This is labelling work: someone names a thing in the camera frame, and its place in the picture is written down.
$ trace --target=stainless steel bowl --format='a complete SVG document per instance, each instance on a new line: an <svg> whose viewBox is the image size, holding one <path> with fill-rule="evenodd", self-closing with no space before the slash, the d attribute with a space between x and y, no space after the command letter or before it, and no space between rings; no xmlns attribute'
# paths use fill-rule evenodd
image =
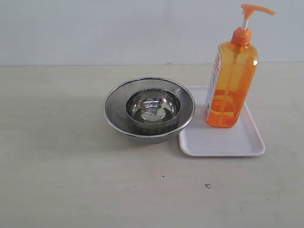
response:
<svg viewBox="0 0 304 228"><path fill-rule="evenodd" d="M160 88L176 95L180 101L177 122L165 133L148 134L139 131L126 112L127 100L138 91ZM160 77L141 77L124 82L114 88L104 100L104 117L117 131L137 143L157 144L178 135L194 115L195 102L192 94L181 84Z"/></svg>
<svg viewBox="0 0 304 228"><path fill-rule="evenodd" d="M131 95L126 102L130 122L139 131L153 135L166 133L177 123L181 102L172 92L160 88L146 88Z"/></svg>

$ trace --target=dish soap bottle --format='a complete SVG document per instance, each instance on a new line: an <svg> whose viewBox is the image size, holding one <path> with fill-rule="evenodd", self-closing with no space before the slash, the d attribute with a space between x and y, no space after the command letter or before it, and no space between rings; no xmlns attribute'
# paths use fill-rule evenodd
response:
<svg viewBox="0 0 304 228"><path fill-rule="evenodd" d="M274 15L261 6L242 4L244 21L231 41L218 46L205 103L206 122L213 127L231 128L238 121L257 67L257 50L250 44L248 20L254 11Z"/></svg>

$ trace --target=white tray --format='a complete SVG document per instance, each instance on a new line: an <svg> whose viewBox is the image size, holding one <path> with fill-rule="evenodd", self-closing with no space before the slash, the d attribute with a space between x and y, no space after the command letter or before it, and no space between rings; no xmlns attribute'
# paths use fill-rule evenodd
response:
<svg viewBox="0 0 304 228"><path fill-rule="evenodd" d="M234 127L210 127L203 114L208 87L187 88L194 97L196 111L193 119L179 134L180 148L185 154L197 157L237 157L264 153L265 144L246 104Z"/></svg>

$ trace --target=pump nozzle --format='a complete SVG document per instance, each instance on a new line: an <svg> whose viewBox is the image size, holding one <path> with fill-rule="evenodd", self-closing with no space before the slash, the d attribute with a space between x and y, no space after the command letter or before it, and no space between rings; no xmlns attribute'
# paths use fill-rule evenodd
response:
<svg viewBox="0 0 304 228"><path fill-rule="evenodd" d="M247 28L247 25L248 25L248 20L251 17L251 15L254 13L254 11L268 13L271 16L275 15L275 12L265 7L251 5L251 4L242 4L241 8L243 9L243 14L244 14L243 25L242 27L239 27L236 30L234 30L231 42L243 46L243 45L248 45L250 43L251 32Z"/></svg>
<svg viewBox="0 0 304 228"><path fill-rule="evenodd" d="M243 9L243 14L244 14L244 21L243 21L243 25L242 25L243 30L247 29L248 20L255 11L268 13L271 16L276 14L274 11L272 11L268 8L265 8L262 6L255 6L255 5L251 5L251 4L242 4L241 8Z"/></svg>

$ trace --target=pump dispenser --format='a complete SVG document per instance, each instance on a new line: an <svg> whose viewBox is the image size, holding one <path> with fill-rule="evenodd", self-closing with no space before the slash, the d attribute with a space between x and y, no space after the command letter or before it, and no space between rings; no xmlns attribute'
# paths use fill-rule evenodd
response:
<svg viewBox="0 0 304 228"><path fill-rule="evenodd" d="M274 15L270 9L242 4L244 20L233 32L232 39L218 46L208 88L205 118L213 127L231 128L239 118L256 67L257 50L250 44L248 20L254 11Z"/></svg>

